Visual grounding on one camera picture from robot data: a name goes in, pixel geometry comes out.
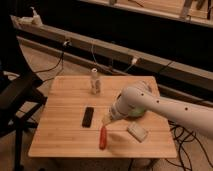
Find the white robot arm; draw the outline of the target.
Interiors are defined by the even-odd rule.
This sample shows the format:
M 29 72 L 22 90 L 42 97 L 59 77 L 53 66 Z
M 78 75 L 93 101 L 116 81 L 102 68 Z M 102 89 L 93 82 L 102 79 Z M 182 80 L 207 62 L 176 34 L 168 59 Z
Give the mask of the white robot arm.
M 156 96 L 145 88 L 134 86 L 121 91 L 119 98 L 109 108 L 109 113 L 103 117 L 103 124 L 127 118 L 134 109 L 140 108 L 213 139 L 213 108 Z

